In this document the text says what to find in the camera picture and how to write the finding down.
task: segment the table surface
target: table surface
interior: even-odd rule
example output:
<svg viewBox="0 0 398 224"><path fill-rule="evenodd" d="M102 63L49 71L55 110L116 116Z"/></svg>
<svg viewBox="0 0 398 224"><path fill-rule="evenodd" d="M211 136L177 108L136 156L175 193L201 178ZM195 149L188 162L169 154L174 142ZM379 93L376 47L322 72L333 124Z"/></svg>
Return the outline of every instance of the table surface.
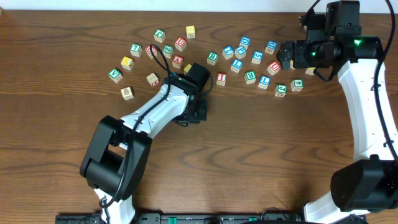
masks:
<svg viewBox="0 0 398 224"><path fill-rule="evenodd" d="M98 199L79 175L96 125L107 114L132 113L159 90L146 81L165 72L143 52L132 71L121 68L132 43L155 42L161 28L174 45L195 25L184 64L199 63L229 75L208 97L208 120L187 128L170 123L153 141L134 195L137 208L165 213L258 213L268 207L299 210L329 191L332 174L353 162L353 133L343 90L281 70L268 90L247 85L244 72L266 72L275 54L251 63L268 40L304 39L298 16L288 13L4 11L0 16L0 222L53 223L59 213L93 213ZM364 35L385 45L388 15L361 15ZM221 56L240 38L252 38L238 74ZM215 66L210 51L220 55ZM386 60L393 114L398 119L398 42ZM108 72L118 67L123 79ZM305 88L274 97L277 83L302 78ZM125 101L120 89L133 86ZM396 223L398 214L368 215L370 223Z"/></svg>

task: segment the wooden table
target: wooden table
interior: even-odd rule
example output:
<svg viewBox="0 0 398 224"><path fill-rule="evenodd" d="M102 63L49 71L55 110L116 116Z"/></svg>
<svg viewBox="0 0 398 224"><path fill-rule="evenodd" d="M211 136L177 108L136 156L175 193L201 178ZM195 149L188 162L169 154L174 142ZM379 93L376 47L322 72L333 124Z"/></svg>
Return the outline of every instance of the wooden table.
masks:
<svg viewBox="0 0 398 224"><path fill-rule="evenodd" d="M288 13L4 11L0 17L0 222L53 223L59 213L93 213L98 199L79 175L80 163L100 119L132 113L159 90L146 81L165 77L145 52L132 71L114 83L107 73L121 68L131 44L163 44L197 37L175 53L212 74L228 73L225 87L208 97L208 120L182 128L170 123L154 139L144 178L134 196L137 208L165 213L257 213L268 207L298 210L329 191L331 175L352 163L353 133L338 80L324 83L304 70L284 70L268 90L247 85L244 72L266 73L275 54L252 64L254 50L268 40L304 39ZM363 34L390 31L388 15L361 15ZM242 35L252 38L239 74L221 56ZM398 42L386 60L387 89L398 120ZM220 55L206 63L210 51ZM274 97L277 83L303 78L305 88ZM133 100L120 89L133 86ZM386 211L370 223L396 223Z"/></svg>

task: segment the wood grain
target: wood grain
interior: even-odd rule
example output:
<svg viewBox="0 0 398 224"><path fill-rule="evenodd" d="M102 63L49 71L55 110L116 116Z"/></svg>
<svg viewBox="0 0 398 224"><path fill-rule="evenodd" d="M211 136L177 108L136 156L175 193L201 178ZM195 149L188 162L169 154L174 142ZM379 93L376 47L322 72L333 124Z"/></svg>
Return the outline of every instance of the wood grain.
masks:
<svg viewBox="0 0 398 224"><path fill-rule="evenodd" d="M298 15L288 13L4 11L0 17L0 222L53 223L59 213L92 213L98 199L79 166L99 120L120 118L159 90L146 76L165 73L145 52L114 83L107 73L128 56L131 44L173 45L195 25L186 63L229 75L208 97L208 121L181 128L169 124L154 139L134 196L137 208L167 213L256 213L268 207L297 210L329 191L330 177L352 163L353 133L337 80L323 83L304 70L280 71L268 90L247 85L243 73L265 74L275 55L251 64L268 40L304 39ZM364 35L386 44L387 15L361 15ZM252 38L239 74L230 72L222 48ZM210 51L220 55L206 63ZM386 60L387 89L398 117L398 42ZM303 78L305 88L274 97L278 83ZM134 99L120 89L133 86ZM396 223L394 211L368 216Z"/></svg>

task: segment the white wall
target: white wall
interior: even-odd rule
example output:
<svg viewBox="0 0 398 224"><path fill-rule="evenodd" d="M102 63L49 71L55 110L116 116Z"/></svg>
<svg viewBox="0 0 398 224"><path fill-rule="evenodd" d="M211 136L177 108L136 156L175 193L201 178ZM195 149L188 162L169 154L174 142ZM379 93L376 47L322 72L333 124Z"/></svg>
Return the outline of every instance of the white wall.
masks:
<svg viewBox="0 0 398 224"><path fill-rule="evenodd" d="M325 12L322 0L315 8ZM398 0L390 0L398 11ZM200 12L305 12L315 0L0 0L3 9L200 11ZM388 13L384 0L360 0L362 13Z"/></svg>

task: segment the wooden block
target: wooden block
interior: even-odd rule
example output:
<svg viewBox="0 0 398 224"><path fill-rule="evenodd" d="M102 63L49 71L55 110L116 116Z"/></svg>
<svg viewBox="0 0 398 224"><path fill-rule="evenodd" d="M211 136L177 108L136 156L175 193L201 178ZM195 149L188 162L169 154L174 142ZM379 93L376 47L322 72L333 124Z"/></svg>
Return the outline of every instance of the wooden block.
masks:
<svg viewBox="0 0 398 224"><path fill-rule="evenodd" d="M148 75L147 81L152 87L157 86L159 84L159 78L157 78L155 73L151 73L150 75Z"/></svg>
<svg viewBox="0 0 398 224"><path fill-rule="evenodd" d="M122 62L120 63L124 69L131 70L134 65L134 61L132 58L123 57Z"/></svg>
<svg viewBox="0 0 398 224"><path fill-rule="evenodd" d="M207 63L210 65L216 65L218 60L218 54L214 52L210 52L209 56L207 56Z"/></svg>
<svg viewBox="0 0 398 224"><path fill-rule="evenodd" d="M295 70L295 68L294 68L294 62L293 62L293 60L290 60L290 69L293 69L293 70Z"/></svg>
<svg viewBox="0 0 398 224"><path fill-rule="evenodd" d="M246 74L244 74L244 81L246 84L255 83L256 78L256 73L254 71L246 72Z"/></svg>
<svg viewBox="0 0 398 224"><path fill-rule="evenodd" d="M179 37L175 41L175 48L176 49L179 49L180 51L183 51L186 47L187 47L187 41L184 38Z"/></svg>
<svg viewBox="0 0 398 224"><path fill-rule="evenodd" d="M132 94L132 90L130 87L121 89L120 91L122 92L124 100L130 100L134 98L134 95Z"/></svg>
<svg viewBox="0 0 398 224"><path fill-rule="evenodd" d="M173 53L174 53L174 50L173 50L173 47L172 47L172 46L164 45L164 47L163 47L163 54L164 54L164 57L172 58Z"/></svg>
<svg viewBox="0 0 398 224"><path fill-rule="evenodd" d="M260 64L263 55L264 54L262 52L255 50L254 54L253 54L253 58L251 60L251 63Z"/></svg>
<svg viewBox="0 0 398 224"><path fill-rule="evenodd" d="M230 59L234 55L234 49L231 46L228 46L223 49L223 56L226 60Z"/></svg>
<svg viewBox="0 0 398 224"><path fill-rule="evenodd" d="M196 37L195 26L187 26L186 29L187 29L187 38L188 39Z"/></svg>
<svg viewBox="0 0 398 224"><path fill-rule="evenodd" d="M270 82L271 82L271 79L268 76L263 75L260 79L259 87L266 90L268 88Z"/></svg>
<svg viewBox="0 0 398 224"><path fill-rule="evenodd" d="M188 64L187 66L185 66L184 68L184 74L188 74L189 70L191 69L192 65Z"/></svg>
<svg viewBox="0 0 398 224"><path fill-rule="evenodd" d="M183 61L184 61L183 57L176 55L176 56L174 56L174 59L173 59L173 66L176 68L181 68Z"/></svg>
<svg viewBox="0 0 398 224"><path fill-rule="evenodd" d="M166 39L166 32L164 32L164 30L157 29L154 37L156 41L163 43L163 41Z"/></svg>
<svg viewBox="0 0 398 224"><path fill-rule="evenodd" d="M275 75L276 73L278 73L280 70L280 65L278 64L278 62L272 62L271 64L268 65L267 71L271 74L271 75Z"/></svg>
<svg viewBox="0 0 398 224"><path fill-rule="evenodd" d="M277 46L278 46L277 42L274 42L274 41L271 41L271 40L268 41L268 44L267 44L267 47L266 47L266 53L273 54Z"/></svg>
<svg viewBox="0 0 398 224"><path fill-rule="evenodd" d="M232 63L232 65L231 65L231 70L236 72L236 73L239 73L239 71L242 68L242 65L243 65L242 61L240 61L238 59L235 59L234 62Z"/></svg>
<svg viewBox="0 0 398 224"><path fill-rule="evenodd" d="M246 49L243 46L238 47L235 49L235 56L237 59L242 59L246 56Z"/></svg>
<svg viewBox="0 0 398 224"><path fill-rule="evenodd" d="M305 73L309 74L309 75L313 75L313 71L315 70L315 68L306 68L305 69Z"/></svg>
<svg viewBox="0 0 398 224"><path fill-rule="evenodd" d="M249 37L242 37L239 46L243 46L247 50L250 44L250 40L251 39Z"/></svg>
<svg viewBox="0 0 398 224"><path fill-rule="evenodd" d="M292 91L300 91L304 88L304 82L302 79L295 79L290 84Z"/></svg>
<svg viewBox="0 0 398 224"><path fill-rule="evenodd" d="M284 97L286 95L285 85L276 85L275 96Z"/></svg>
<svg viewBox="0 0 398 224"><path fill-rule="evenodd" d="M148 54L148 56L149 56L150 58L153 58L152 54L150 53L150 46L146 47L146 48L145 48L145 51L147 52L147 54ZM153 51L154 55L157 56L157 50L156 50L156 48L153 47L153 46L152 46L152 51Z"/></svg>
<svg viewBox="0 0 398 224"><path fill-rule="evenodd" d="M225 86L226 78L227 78L227 74L224 74L224 73L217 74L217 82L216 82L216 84Z"/></svg>
<svg viewBox="0 0 398 224"><path fill-rule="evenodd" d="M130 53L131 53L132 56L141 57L141 53L142 53L141 45L132 44L132 46L130 48Z"/></svg>
<svg viewBox="0 0 398 224"><path fill-rule="evenodd" d="M116 83L123 78L122 73L116 68L112 69L112 71L110 71L108 75Z"/></svg>

